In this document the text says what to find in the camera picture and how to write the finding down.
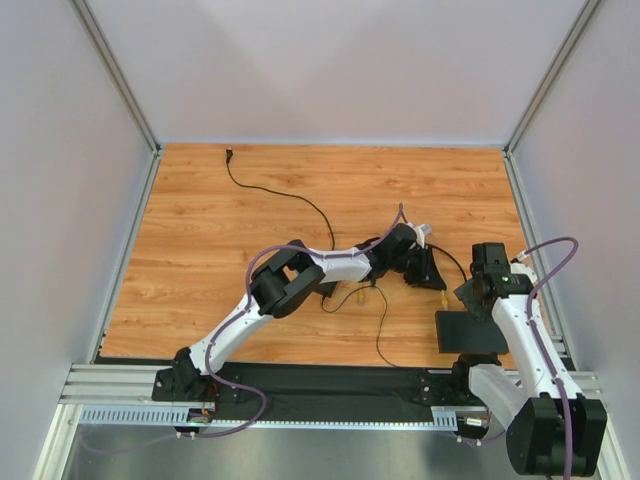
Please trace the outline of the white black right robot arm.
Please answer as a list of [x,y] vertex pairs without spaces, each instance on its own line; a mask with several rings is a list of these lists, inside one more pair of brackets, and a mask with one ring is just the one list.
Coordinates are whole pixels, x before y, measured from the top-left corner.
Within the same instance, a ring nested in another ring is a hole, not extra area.
[[572,378],[544,326],[538,292],[549,279],[525,264],[529,250],[514,259],[501,243],[471,250],[471,277],[455,295],[475,320],[499,328],[520,381],[512,382],[496,360],[477,361],[468,368],[469,390],[504,428],[518,474],[593,476],[607,412]]

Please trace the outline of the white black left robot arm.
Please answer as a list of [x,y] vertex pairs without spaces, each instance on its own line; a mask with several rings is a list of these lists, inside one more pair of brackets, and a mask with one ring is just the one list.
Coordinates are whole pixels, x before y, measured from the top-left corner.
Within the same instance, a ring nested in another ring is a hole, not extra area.
[[178,351],[173,385],[188,400],[206,393],[208,373],[218,372],[230,355],[266,323],[294,313],[313,293],[339,282],[375,281],[389,271],[412,287],[444,290],[426,245],[429,224],[398,223],[382,237],[347,250],[321,251],[300,241],[270,247],[271,257],[254,259],[245,275],[245,293],[236,308],[207,336]]

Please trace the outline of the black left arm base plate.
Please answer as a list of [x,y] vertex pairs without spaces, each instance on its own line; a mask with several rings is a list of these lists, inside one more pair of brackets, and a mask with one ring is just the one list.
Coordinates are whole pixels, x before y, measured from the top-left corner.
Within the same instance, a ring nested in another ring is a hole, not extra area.
[[222,385],[209,376],[197,375],[187,387],[182,386],[173,369],[163,369],[156,373],[151,399],[158,402],[213,402],[239,401],[237,389]]

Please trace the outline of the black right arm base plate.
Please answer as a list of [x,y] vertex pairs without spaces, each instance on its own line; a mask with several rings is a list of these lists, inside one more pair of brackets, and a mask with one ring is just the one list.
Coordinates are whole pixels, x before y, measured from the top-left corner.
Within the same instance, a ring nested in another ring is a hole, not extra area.
[[421,401],[430,406],[480,406],[469,389],[468,376],[453,370],[425,370],[419,375]]

